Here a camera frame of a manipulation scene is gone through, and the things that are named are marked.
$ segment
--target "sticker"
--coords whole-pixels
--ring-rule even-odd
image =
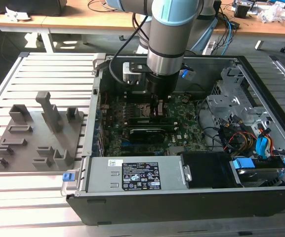
[[[122,159],[109,159],[108,166],[121,166],[123,160]]]
[[[122,189],[125,191],[160,190],[161,180],[158,163],[122,162]]]

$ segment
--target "power cable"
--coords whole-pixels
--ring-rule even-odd
[[[114,59],[117,58],[117,56],[120,54],[120,52],[127,46],[127,44],[129,44],[129,42],[132,40],[132,38],[138,33],[138,31],[141,29],[141,27],[143,26],[143,24],[146,22],[147,20],[147,16],[143,19],[143,21],[141,22],[141,24],[138,26],[138,28],[132,33],[132,35],[127,39],[127,41],[123,44],[123,46],[117,51],[117,53],[113,56],[112,60],[109,63],[109,72],[112,75],[112,77],[119,82],[120,84],[123,85],[128,85],[127,83],[125,83],[123,80],[119,79],[116,74],[113,72],[112,69],[112,63],[114,62]]]

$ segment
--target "robotic arm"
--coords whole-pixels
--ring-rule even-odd
[[[204,0],[106,0],[116,9],[152,16],[146,89],[160,100],[174,91],[194,20]]]

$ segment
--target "desk leg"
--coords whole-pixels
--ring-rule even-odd
[[[264,41],[259,40],[259,41],[256,43],[255,49],[256,49],[256,50],[260,50],[261,47],[262,47],[262,45],[263,45],[263,43],[264,43]]]
[[[87,35],[82,34],[82,42],[83,44],[87,44]]]
[[[48,33],[41,33],[42,41],[47,53],[54,53],[55,48],[53,45],[53,40],[51,34]]]

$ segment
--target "electronic component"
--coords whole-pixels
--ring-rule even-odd
[[[230,166],[232,159],[225,152],[183,152],[181,157],[191,172],[189,188],[240,187]]]
[[[234,12],[234,17],[245,18],[247,12],[250,10],[251,4],[249,2],[240,1],[236,5],[236,10]]]

